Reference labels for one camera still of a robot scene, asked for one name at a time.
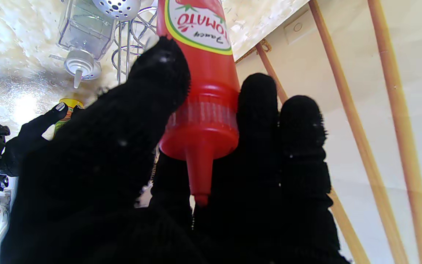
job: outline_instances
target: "bottle nozzle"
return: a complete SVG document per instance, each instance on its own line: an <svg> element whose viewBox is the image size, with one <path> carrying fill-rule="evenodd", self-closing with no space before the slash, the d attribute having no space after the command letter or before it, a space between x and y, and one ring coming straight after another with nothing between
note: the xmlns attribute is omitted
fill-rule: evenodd
<svg viewBox="0 0 422 264"><path fill-rule="evenodd" d="M76 74L74 75L74 88L79 88L81 84L81 77L82 77L82 70L76 70Z"/></svg>
<svg viewBox="0 0 422 264"><path fill-rule="evenodd" d="M208 205L211 194L212 164L214 148L209 143L186 147L186 165L190 181L191 194L200 207Z"/></svg>

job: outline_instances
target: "white wall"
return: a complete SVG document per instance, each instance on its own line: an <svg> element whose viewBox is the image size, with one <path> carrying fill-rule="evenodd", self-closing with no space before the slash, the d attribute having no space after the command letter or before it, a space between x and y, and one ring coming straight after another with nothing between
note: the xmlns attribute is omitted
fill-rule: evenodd
<svg viewBox="0 0 422 264"><path fill-rule="evenodd" d="M375 161L387 187L409 262L419 263L403 171L385 89L384 76L367 0L318 0L347 77ZM385 16L415 133L422 170L422 0L383 0ZM289 97L314 98L325 116L325 148L333 187L373 264L393 263L364 166L354 141L333 73L307 7L272 32L266 40L276 73ZM258 55L237 65L241 82L263 72ZM342 252L350 258L344 239Z"/></svg>

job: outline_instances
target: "glove finger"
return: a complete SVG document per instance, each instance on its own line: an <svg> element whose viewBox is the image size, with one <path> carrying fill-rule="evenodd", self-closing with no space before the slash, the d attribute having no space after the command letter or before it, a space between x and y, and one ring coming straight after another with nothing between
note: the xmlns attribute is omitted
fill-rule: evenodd
<svg viewBox="0 0 422 264"><path fill-rule="evenodd" d="M281 109L280 130L283 193L329 193L330 176L323 161L326 132L317 103L303 95L291 97Z"/></svg>
<svg viewBox="0 0 422 264"><path fill-rule="evenodd" d="M160 207L184 229L191 227L190 187L186 161L176 160L162 151L156 163L150 207Z"/></svg>
<svg viewBox="0 0 422 264"><path fill-rule="evenodd" d="M76 106L73 108L73 113L71 114L71 118L77 117L77 115L78 115L80 112L83 112L83 111L84 111L84 108L83 108L82 106L80 106L80 105L76 105Z"/></svg>
<svg viewBox="0 0 422 264"><path fill-rule="evenodd" d="M22 125L19 135L29 138L40 137L51 125L62 120L66 116L67 111L67 105L61 102L53 107L52 110Z"/></svg>
<svg viewBox="0 0 422 264"><path fill-rule="evenodd" d="M282 211L291 212L284 214L291 217L282 219L282 237L337 252L337 230L328 211L333 202L327 195L331 183L324 162L326 131L317 103L302 95L287 100L281 109L280 131Z"/></svg>
<svg viewBox="0 0 422 264"><path fill-rule="evenodd" d="M209 204L195 208L194 230L233 241L259 256L273 253L278 186L278 102L274 80L253 74L239 95L239 145L214 161Z"/></svg>
<svg viewBox="0 0 422 264"><path fill-rule="evenodd" d="M276 84L268 75L250 75L242 84L237 109L239 147L273 142L278 127Z"/></svg>

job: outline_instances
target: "black knit glove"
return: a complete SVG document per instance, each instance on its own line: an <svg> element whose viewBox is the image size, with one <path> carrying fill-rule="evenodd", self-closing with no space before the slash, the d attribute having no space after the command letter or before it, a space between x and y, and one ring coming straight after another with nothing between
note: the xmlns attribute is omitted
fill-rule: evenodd
<svg viewBox="0 0 422 264"><path fill-rule="evenodd" d="M33 150L47 145L48 141L42 134L53 124L66 116L68 107L61 102L52 110L22 125L19 135L9 140L0 162L2 172L10 177L20 175L22 161Z"/></svg>
<svg viewBox="0 0 422 264"><path fill-rule="evenodd" d="M189 85L182 51L161 37L136 60L126 83L76 112L52 141L27 154L1 262L65 263L83 255L102 263L97 247L121 246L112 239L124 231L103 224L134 224L130 211L149 181L154 149ZM106 256L114 253L104 249Z"/></svg>
<svg viewBox="0 0 422 264"><path fill-rule="evenodd" d="M192 234L261 263L346 263L328 211L333 202L322 148L326 133L317 104L295 96L279 113L275 82L254 74L242 85L237 123L238 148L214 161L207 207L195 207L194 218L187 217L186 162L165 154L150 206L165 208L184 229L193 227Z"/></svg>

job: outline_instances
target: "yellow cap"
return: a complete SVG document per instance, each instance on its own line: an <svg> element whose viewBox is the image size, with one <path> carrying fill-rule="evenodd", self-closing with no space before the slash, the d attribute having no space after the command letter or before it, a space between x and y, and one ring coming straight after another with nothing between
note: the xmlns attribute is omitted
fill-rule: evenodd
<svg viewBox="0 0 422 264"><path fill-rule="evenodd" d="M76 105L79 105L80 107L84 108L84 104L75 99L63 98L60 100L60 102L64 102L68 107L71 108L76 107Z"/></svg>

